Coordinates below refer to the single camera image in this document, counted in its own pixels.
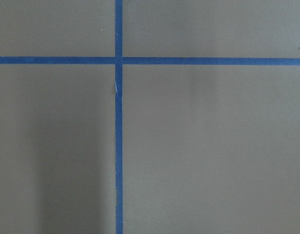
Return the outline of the brown paper table cover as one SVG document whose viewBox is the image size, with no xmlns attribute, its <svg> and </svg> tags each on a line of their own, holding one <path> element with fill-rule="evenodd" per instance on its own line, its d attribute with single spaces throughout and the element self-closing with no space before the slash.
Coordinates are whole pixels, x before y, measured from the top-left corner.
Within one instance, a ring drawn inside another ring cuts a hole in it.
<svg viewBox="0 0 300 234">
<path fill-rule="evenodd" d="M 125 0 L 127 57 L 300 58 L 300 0 Z M 300 234 L 300 66 L 125 65 L 126 234 Z M 114 65 L 0 64 L 0 234 L 115 232 Z"/>
</svg>

